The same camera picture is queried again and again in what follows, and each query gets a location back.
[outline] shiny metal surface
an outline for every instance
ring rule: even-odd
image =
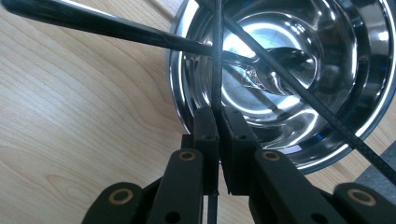
[[[310,72],[298,79],[357,136],[364,138],[379,122],[395,90],[393,2],[227,1],[225,10],[263,47],[299,49],[309,55],[304,66]],[[211,45],[211,31],[210,13],[194,1],[185,1],[172,32]],[[255,57],[227,30],[223,48]],[[295,58],[285,56],[288,53],[280,55],[278,59],[288,69],[295,68]],[[210,104],[211,62],[205,56],[177,51],[169,51],[167,60],[177,112],[189,131],[192,111]],[[315,110],[281,85],[281,80],[265,79],[267,75],[257,71],[225,63],[222,103],[242,111],[262,148],[287,153],[306,173],[351,150]],[[253,72],[263,88],[251,81]]]

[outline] tabletop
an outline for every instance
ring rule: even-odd
[[[78,2],[169,31],[182,0]],[[185,133],[165,50],[0,10],[1,222],[80,223],[106,187],[162,176]],[[395,112],[393,101],[365,141],[378,154],[395,140]],[[307,177],[332,192],[368,165],[354,151]],[[222,178],[219,193],[219,223],[253,222]]]

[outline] wooden table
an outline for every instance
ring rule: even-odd
[[[181,4],[79,2],[164,31]],[[164,49],[0,10],[0,222],[79,223],[106,187],[160,177],[185,132]],[[395,106],[366,141],[377,153],[395,139]],[[354,152],[308,178],[332,191],[367,165]],[[247,201],[221,180],[219,223],[251,223]]]

